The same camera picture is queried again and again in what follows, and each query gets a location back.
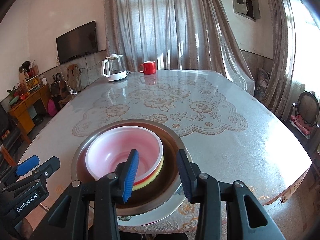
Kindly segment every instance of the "potted plant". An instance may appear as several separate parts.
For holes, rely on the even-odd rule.
[[[12,98],[12,100],[9,102],[9,106],[12,106],[14,103],[16,103],[19,100],[19,95],[16,89],[16,86],[13,86],[12,90],[7,90],[9,93],[9,96]]]

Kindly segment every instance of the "white wall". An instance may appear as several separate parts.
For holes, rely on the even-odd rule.
[[[19,81],[19,67],[29,59],[28,3],[16,0],[0,24],[0,101]]]
[[[35,60],[41,73],[55,67],[56,38],[94,20],[104,50],[103,0],[16,0],[0,23],[0,101],[24,61]]]
[[[29,7],[30,58],[42,73],[55,67],[56,38],[96,21],[99,50],[106,49],[103,0],[32,0]]]
[[[270,10],[267,0],[259,0],[261,20],[254,22],[233,12],[232,0],[222,0],[231,29],[240,49],[273,59]]]

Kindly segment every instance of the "chair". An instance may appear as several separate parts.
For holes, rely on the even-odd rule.
[[[286,121],[287,128],[296,136],[298,141],[308,152],[309,141],[316,134],[319,129],[319,124],[316,122],[320,111],[320,105],[318,99],[310,92],[304,91],[300,94],[298,102],[293,103],[289,112],[288,119]],[[305,135],[292,120],[290,120],[291,115],[297,116],[301,115],[305,123],[313,127],[309,135]]]
[[[10,131],[10,134],[7,138],[2,140],[1,137],[7,130]],[[14,121],[0,105],[0,166],[4,160],[6,160],[10,166],[17,165],[12,158],[14,153],[10,155],[9,151],[19,138],[26,141],[28,144],[31,143],[31,140],[21,124],[18,121]]]

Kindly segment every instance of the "wall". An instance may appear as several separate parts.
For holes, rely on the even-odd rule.
[[[232,0],[222,0],[241,50],[273,58],[272,25],[268,0],[259,0],[261,19],[254,22],[233,12]]]
[[[0,24],[0,101],[19,81],[19,67],[29,59],[28,6],[16,0]]]
[[[96,21],[99,50],[106,49],[103,0],[32,0],[29,6],[30,58],[42,73],[56,66],[56,38]]]
[[[56,38],[94,20],[104,50],[103,0],[16,0],[0,23],[0,101],[24,61],[35,60],[41,73],[55,67]]]
[[[242,50],[242,55],[244,57],[244,60],[246,61],[250,72],[252,74],[252,77],[255,82],[258,81],[258,70],[259,68],[264,69],[266,72],[271,73],[272,70],[272,64],[273,60],[267,57],[263,57],[258,54],[254,54],[252,52],[248,52],[245,50]]]
[[[53,83],[52,75],[56,75],[56,73],[61,73],[65,80],[68,80],[67,68],[71,64],[77,64],[78,68],[81,71],[80,79],[81,86],[85,88],[86,86],[93,83],[99,77],[101,77],[101,62],[106,58],[106,51],[99,51],[96,53],[92,53],[86,55],[81,58],[74,59],[70,62],[66,62],[57,67],[54,67],[43,73],[45,78],[47,79],[47,83],[50,85]]]

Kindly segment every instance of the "lace tablecloth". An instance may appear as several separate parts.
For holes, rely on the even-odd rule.
[[[271,203],[311,165],[289,130],[260,102],[211,71],[131,73],[119,82],[100,78],[70,101],[39,133],[21,162],[57,156],[61,168],[48,179],[49,208],[70,184],[70,165],[81,142],[119,120],[148,119],[171,128],[201,171],[219,181],[242,180],[262,204]],[[159,234],[195,230],[199,206],[187,201],[169,217],[121,230]],[[226,219],[222,205],[222,220]]]

